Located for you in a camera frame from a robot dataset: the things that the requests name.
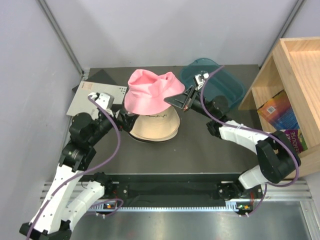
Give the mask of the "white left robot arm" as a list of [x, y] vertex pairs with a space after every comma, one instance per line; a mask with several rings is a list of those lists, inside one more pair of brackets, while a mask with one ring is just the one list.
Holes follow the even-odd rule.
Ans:
[[[63, 148], [53, 182], [35, 216], [23, 223], [19, 232], [27, 240], [68, 240], [80, 218], [99, 198], [109, 198], [114, 187], [106, 174], [93, 175], [87, 188], [73, 201], [71, 194], [83, 175], [109, 163], [121, 145], [120, 132], [130, 132], [138, 115], [121, 109], [117, 113], [100, 110], [98, 118], [81, 112], [72, 118], [70, 140]], [[104, 162], [89, 167], [96, 155], [94, 146], [110, 131], [116, 133], [114, 152]]]

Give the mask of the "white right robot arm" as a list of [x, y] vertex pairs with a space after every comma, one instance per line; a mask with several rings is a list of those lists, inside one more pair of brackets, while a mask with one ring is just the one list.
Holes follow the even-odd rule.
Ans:
[[184, 93], [166, 97], [164, 101], [183, 111], [193, 110], [211, 121], [206, 124], [211, 135], [240, 145], [257, 155], [257, 166], [245, 171], [233, 185], [233, 192], [245, 198], [253, 187], [263, 184], [278, 186], [291, 173], [299, 177], [301, 160], [285, 133], [273, 133], [246, 127], [227, 117], [229, 111], [225, 96], [218, 95], [208, 101], [203, 93], [190, 87]]

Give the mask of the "pink bucket hat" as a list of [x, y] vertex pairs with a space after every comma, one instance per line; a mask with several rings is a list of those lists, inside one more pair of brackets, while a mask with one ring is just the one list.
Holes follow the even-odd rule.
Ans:
[[165, 111], [171, 105], [164, 99], [185, 91], [184, 84], [171, 71], [157, 75], [146, 69], [137, 69], [127, 83], [124, 108], [129, 113], [144, 116]]

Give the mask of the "cream bucket hat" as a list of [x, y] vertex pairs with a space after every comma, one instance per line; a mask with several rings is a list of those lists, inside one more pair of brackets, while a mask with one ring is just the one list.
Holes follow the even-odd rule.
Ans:
[[171, 129], [161, 126], [141, 126], [134, 127], [129, 134], [137, 139], [150, 142], [164, 142], [174, 138], [178, 133], [178, 128]]

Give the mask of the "beige black reversible hat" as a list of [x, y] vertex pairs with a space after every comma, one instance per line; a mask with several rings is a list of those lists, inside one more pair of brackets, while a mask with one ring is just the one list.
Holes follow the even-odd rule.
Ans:
[[174, 107], [169, 107], [166, 110], [155, 115], [140, 115], [135, 121], [134, 127], [145, 126], [161, 126], [175, 130], [180, 126], [180, 117]]

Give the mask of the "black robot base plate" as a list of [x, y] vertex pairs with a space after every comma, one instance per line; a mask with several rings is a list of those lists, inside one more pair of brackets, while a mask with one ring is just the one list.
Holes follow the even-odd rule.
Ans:
[[124, 208], [222, 207], [226, 201], [252, 203], [262, 197], [257, 185], [241, 190], [238, 173], [107, 174], [107, 197], [123, 200]]

